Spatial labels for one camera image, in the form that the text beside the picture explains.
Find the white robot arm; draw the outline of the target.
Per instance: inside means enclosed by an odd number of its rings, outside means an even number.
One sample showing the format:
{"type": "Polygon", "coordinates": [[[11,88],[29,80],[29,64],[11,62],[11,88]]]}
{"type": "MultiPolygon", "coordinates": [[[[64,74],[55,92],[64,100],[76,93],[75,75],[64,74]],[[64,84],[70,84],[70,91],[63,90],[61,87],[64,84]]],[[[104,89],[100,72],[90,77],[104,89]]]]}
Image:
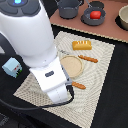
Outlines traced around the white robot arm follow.
{"type": "Polygon", "coordinates": [[[22,57],[51,101],[67,101],[66,74],[41,0],[0,0],[0,33],[22,57]]]}

